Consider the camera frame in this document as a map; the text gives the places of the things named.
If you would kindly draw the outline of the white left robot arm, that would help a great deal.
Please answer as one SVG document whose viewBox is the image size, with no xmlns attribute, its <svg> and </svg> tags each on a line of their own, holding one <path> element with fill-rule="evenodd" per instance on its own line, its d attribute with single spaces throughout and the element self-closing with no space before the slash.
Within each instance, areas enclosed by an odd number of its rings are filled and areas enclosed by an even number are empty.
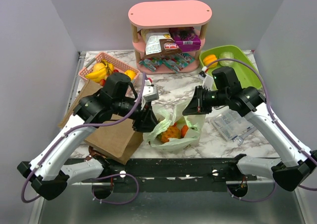
<svg viewBox="0 0 317 224">
<path fill-rule="evenodd" d="M 65 164 L 77 147 L 99 127 L 131 119 L 136 132 L 154 130 L 158 120 L 151 103 L 159 98 L 156 85 L 144 76 L 140 93 L 133 98 L 126 96 L 128 88 L 134 89 L 129 76 L 120 72 L 110 75 L 102 88 L 80 99 L 63 129 L 36 158 L 17 166 L 26 179 L 21 191 L 22 202 L 29 203 L 25 198 L 28 184 L 39 197 L 52 200 L 74 183 L 89 179 L 106 181 L 110 165 L 103 158 Z"/>
</svg>

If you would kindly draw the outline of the orange pineapple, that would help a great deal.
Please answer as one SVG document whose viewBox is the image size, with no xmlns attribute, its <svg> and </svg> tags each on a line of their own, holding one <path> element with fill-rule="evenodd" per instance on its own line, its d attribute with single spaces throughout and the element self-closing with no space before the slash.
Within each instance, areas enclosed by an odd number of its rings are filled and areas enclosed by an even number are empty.
<svg viewBox="0 0 317 224">
<path fill-rule="evenodd" d="M 158 135 L 158 139 L 164 144 L 170 141 L 170 139 L 180 139 L 181 131 L 177 126 L 170 126 L 166 131 Z"/>
</svg>

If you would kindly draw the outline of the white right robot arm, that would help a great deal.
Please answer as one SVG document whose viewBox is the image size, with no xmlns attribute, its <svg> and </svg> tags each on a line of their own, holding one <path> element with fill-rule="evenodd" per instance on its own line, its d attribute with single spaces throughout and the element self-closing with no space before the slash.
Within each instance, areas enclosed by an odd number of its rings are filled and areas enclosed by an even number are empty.
<svg viewBox="0 0 317 224">
<path fill-rule="evenodd" d="M 228 167 L 228 175 L 240 180 L 245 175 L 273 179 L 281 188 L 293 191 L 317 167 L 317 153 L 301 143 L 288 128 L 272 118 L 267 96 L 255 87 L 242 88 L 232 67 L 224 66 L 212 72 L 217 89 L 197 86 L 183 115 L 202 115 L 213 107 L 228 106 L 250 122 L 270 143 L 278 159 L 263 159 L 238 155 Z"/>
</svg>

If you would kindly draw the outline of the light green plastic grocery bag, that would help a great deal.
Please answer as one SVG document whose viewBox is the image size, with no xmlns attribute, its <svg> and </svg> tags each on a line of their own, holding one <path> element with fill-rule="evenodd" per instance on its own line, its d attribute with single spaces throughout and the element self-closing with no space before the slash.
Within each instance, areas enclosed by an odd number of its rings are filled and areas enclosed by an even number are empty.
<svg viewBox="0 0 317 224">
<path fill-rule="evenodd" d="M 152 148 L 176 151 L 189 145 L 197 145 L 205 123 L 205 115 L 182 114 L 189 101 L 175 105 L 173 109 L 154 105 L 153 112 L 158 124 L 153 131 L 143 134 L 143 139 Z"/>
</svg>

